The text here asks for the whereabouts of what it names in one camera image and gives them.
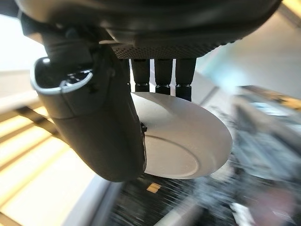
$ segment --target blurred object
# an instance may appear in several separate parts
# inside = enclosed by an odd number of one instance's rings
[[[300,0],[283,0],[279,11],[297,27],[301,27]]]
[[[191,226],[201,212],[202,209],[193,197],[188,197],[166,214],[155,226]]]

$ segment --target mesh vent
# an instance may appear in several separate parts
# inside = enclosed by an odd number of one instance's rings
[[[162,47],[138,47],[113,46],[113,50],[119,59],[177,59],[197,58],[222,45],[215,44],[193,44]]]

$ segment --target white round plate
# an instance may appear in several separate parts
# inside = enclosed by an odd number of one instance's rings
[[[206,109],[183,99],[148,92],[132,93],[145,133],[145,173],[190,179],[218,170],[228,159],[232,137]]]

